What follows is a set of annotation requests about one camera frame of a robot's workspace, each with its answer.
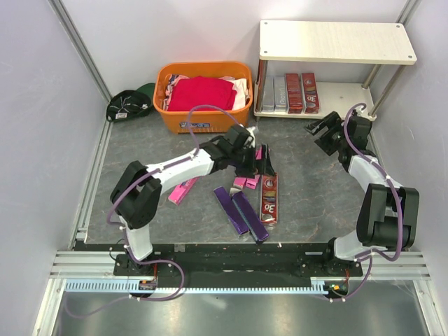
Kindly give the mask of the pink labelled toothpaste box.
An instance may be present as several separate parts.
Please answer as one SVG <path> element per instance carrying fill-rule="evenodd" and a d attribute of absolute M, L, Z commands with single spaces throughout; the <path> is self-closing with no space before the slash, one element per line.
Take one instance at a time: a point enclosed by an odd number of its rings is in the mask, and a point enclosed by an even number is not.
<path fill-rule="evenodd" d="M 260 177 L 263 174 L 273 175 L 273 170 L 270 162 L 270 149 L 267 144 L 263 144 L 255 152 L 255 168 L 257 172 L 253 178 L 246 179 L 246 187 L 255 189 Z"/>

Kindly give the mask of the red 3D toothpaste box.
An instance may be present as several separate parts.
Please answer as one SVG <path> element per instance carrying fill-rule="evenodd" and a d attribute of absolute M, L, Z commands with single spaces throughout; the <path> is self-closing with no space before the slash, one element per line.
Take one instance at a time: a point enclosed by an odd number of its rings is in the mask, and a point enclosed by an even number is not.
<path fill-rule="evenodd" d="M 302 86 L 304 94 L 305 113 L 319 112 L 320 102 L 314 73 L 302 73 Z"/>
<path fill-rule="evenodd" d="M 265 225 L 277 223 L 278 175 L 263 176 L 260 193 L 260 221 Z"/>

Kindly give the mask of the silver-sided red toothpaste box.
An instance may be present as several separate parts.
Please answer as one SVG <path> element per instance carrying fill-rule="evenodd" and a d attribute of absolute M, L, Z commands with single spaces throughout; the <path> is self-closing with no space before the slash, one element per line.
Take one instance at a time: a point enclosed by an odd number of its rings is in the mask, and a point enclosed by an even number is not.
<path fill-rule="evenodd" d="M 285 79 L 288 95 L 288 113 L 301 114 L 303 102 L 300 76 L 297 73 L 286 73 Z"/>

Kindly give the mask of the silver Protefix toothpaste box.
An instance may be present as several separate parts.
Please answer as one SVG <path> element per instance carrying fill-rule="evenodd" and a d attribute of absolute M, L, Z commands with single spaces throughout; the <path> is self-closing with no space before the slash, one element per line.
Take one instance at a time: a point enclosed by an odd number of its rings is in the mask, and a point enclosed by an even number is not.
<path fill-rule="evenodd" d="M 274 77 L 274 111 L 287 112 L 288 95 L 286 89 L 286 79 L 284 76 Z"/>

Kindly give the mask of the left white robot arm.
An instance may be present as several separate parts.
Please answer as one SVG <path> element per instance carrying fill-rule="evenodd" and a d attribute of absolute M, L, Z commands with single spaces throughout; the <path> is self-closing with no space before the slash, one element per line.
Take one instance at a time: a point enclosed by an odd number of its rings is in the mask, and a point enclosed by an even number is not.
<path fill-rule="evenodd" d="M 260 145 L 261 156 L 256 157 L 255 132 L 255 127 L 235 124 L 224 135 L 197 142 L 195 149 L 174 159 L 148 165 L 136 160 L 127 166 L 111 193 L 112 207 L 106 220 L 111 224 L 112 215 L 118 216 L 117 224 L 123 226 L 133 271 L 146 275 L 153 269 L 149 223 L 155 217 L 161 195 L 190 179 L 228 167 L 234 167 L 236 176 L 243 178 L 275 175 L 267 144 Z"/>

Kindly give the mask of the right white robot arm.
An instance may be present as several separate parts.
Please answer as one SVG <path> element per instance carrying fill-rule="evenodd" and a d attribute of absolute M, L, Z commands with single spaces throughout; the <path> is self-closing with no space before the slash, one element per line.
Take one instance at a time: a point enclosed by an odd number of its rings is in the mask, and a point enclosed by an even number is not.
<path fill-rule="evenodd" d="M 365 195 L 356 229 L 328 243 L 320 259 L 322 270 L 339 274 L 347 261 L 362 261 L 374 254 L 395 261 L 414 245 L 419 192 L 395 181 L 368 149 L 372 122 L 351 109 L 345 118 L 333 111 L 305 127 L 316 135 L 316 145 L 327 155 L 338 154 L 344 170 L 357 180 Z"/>

